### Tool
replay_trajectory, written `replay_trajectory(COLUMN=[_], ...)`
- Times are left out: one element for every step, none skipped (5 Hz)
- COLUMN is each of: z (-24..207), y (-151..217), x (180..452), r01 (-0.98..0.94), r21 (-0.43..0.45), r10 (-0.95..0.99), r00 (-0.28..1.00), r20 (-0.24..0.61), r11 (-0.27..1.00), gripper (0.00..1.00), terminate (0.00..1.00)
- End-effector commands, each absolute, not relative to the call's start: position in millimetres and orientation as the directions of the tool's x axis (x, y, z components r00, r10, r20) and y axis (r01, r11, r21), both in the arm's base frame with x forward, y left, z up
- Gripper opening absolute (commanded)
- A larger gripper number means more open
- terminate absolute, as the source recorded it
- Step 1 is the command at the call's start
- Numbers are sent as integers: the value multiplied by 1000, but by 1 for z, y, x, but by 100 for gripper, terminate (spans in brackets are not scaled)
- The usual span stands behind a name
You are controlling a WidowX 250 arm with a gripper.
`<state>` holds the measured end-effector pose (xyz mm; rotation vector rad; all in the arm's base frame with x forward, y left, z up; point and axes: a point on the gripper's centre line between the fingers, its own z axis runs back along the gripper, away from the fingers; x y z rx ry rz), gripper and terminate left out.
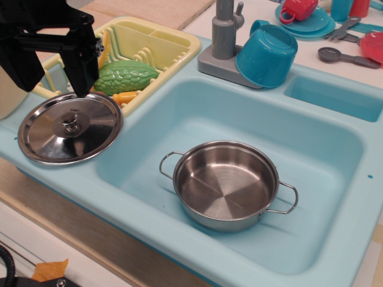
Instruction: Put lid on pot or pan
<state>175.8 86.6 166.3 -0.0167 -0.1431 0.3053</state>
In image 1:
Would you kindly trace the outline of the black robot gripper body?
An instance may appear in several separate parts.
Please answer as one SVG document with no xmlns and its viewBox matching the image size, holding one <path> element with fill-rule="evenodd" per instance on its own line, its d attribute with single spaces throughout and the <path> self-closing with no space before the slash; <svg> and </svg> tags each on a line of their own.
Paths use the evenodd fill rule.
<svg viewBox="0 0 383 287">
<path fill-rule="evenodd" d="M 58 53 L 64 45 L 75 45 L 82 55 L 100 56 L 104 46 L 93 23 L 92 15 L 66 1 L 1 1 L 1 56 Z"/>
</svg>

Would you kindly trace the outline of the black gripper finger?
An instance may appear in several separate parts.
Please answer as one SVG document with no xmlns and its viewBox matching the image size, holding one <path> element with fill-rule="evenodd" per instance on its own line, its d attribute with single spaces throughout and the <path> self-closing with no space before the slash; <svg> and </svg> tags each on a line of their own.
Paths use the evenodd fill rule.
<svg viewBox="0 0 383 287">
<path fill-rule="evenodd" d="M 61 59 L 75 94 L 87 96 L 99 78 L 97 54 L 92 50 L 64 50 Z"/>
<path fill-rule="evenodd" d="M 16 86 L 26 92 L 32 91 L 45 74 L 34 51 L 1 49 L 1 66 Z"/>
</svg>

